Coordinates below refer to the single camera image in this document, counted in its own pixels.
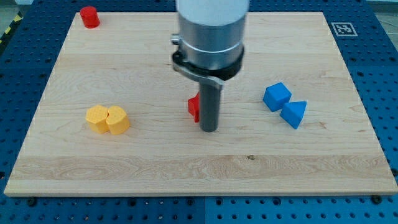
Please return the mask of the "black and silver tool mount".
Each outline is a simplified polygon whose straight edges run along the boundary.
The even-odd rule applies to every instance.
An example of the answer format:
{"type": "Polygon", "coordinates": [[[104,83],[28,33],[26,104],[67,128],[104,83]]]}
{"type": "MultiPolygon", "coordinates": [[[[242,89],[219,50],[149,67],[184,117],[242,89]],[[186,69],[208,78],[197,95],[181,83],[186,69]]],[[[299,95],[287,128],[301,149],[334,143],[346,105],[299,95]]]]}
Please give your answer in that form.
{"type": "Polygon", "coordinates": [[[225,68],[217,70],[197,67],[196,65],[186,61],[180,50],[177,50],[172,54],[172,61],[173,69],[188,79],[198,82],[199,84],[209,85],[222,90],[224,82],[233,78],[240,71],[243,64],[243,57],[244,49],[242,49],[235,62],[225,68]]]}

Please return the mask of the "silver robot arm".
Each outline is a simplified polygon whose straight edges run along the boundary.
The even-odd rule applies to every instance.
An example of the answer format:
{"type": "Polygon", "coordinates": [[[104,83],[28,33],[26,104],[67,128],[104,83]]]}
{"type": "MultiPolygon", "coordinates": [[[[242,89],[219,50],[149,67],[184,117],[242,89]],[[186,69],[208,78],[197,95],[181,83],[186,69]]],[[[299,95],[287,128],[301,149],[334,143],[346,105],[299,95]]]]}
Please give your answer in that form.
{"type": "Polygon", "coordinates": [[[199,123],[218,129],[221,91],[237,75],[244,57],[244,27],[249,0],[176,1],[178,33],[173,68],[199,84],[199,123]]]}

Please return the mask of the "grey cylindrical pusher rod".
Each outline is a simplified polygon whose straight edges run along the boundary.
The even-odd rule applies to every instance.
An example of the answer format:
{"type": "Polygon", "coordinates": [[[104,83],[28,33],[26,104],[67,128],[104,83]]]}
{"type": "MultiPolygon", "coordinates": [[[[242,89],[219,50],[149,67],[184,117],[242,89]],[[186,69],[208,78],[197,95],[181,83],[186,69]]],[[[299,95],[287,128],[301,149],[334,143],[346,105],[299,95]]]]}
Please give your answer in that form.
{"type": "Polygon", "coordinates": [[[205,132],[218,129],[221,90],[211,85],[199,84],[199,123],[205,132]]]}

